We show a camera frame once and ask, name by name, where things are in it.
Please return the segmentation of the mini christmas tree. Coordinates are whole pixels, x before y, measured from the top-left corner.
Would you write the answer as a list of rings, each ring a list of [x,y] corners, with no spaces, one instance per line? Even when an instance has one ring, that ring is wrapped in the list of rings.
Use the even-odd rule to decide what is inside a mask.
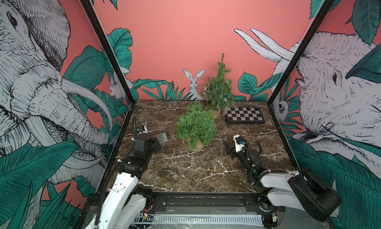
[[[214,119],[220,116],[222,110],[232,106],[235,100],[235,95],[232,93],[232,81],[226,79],[230,69],[227,69],[224,63],[224,53],[218,62],[217,72],[217,75],[209,78],[202,92],[202,96],[207,100],[207,108]]]
[[[198,142],[202,147],[210,144],[216,134],[214,117],[200,101],[194,101],[187,107],[186,113],[179,116],[176,136],[186,141],[192,151],[199,148]]]

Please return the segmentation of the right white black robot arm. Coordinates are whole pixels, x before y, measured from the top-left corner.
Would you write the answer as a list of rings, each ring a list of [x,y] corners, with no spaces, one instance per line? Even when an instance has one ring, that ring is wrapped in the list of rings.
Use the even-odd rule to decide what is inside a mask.
[[[262,192],[246,199],[245,204],[262,214],[265,228],[277,227],[278,213],[285,208],[302,210],[319,222],[325,222],[339,208],[341,196],[311,169],[266,169],[262,166],[261,149],[251,149],[241,135],[235,135],[233,142],[233,146],[224,144],[226,154],[238,159],[251,186],[264,187]]]

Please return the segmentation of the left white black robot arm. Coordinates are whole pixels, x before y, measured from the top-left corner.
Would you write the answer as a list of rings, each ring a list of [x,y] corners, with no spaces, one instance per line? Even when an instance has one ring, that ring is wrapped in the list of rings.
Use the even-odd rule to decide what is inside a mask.
[[[120,169],[112,188],[104,187],[94,218],[87,229],[128,229],[140,214],[153,208],[152,190],[139,186],[153,154],[162,150],[158,138],[145,125],[137,128],[133,117],[134,143],[119,162]]]

